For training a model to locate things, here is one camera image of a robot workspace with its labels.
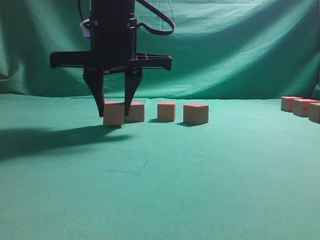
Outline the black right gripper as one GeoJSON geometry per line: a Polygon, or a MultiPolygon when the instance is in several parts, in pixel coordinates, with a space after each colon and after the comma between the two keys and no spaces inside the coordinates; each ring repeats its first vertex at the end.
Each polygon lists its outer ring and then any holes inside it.
{"type": "Polygon", "coordinates": [[[143,67],[171,70],[168,55],[137,52],[137,31],[168,36],[172,30],[157,30],[137,22],[134,0],[90,1],[90,50],[54,51],[51,68],[84,68],[83,79],[95,100],[98,114],[104,116],[104,71],[127,69],[124,73],[124,116],[128,117],[134,95],[143,78],[143,67]]]}

